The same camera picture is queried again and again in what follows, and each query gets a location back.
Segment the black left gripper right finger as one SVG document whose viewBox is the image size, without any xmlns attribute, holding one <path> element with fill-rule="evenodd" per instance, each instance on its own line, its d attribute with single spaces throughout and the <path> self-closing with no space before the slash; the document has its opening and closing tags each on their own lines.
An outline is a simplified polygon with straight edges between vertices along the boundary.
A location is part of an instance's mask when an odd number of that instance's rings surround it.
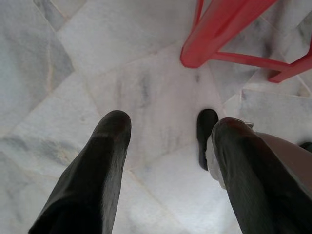
<svg viewBox="0 0 312 234">
<path fill-rule="evenodd" d="M 212 143 L 242 233 L 311 233 L 309 151 L 230 117 L 214 126 Z"/>
</svg>

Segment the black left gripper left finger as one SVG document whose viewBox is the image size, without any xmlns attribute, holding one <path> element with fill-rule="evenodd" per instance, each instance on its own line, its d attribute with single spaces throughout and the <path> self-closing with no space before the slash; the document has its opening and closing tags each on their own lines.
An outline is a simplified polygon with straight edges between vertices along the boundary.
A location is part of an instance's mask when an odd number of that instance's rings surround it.
<svg viewBox="0 0 312 234">
<path fill-rule="evenodd" d="M 64 170 L 30 234 L 110 234 L 117 212 L 131 119 L 105 115 Z"/>
</svg>

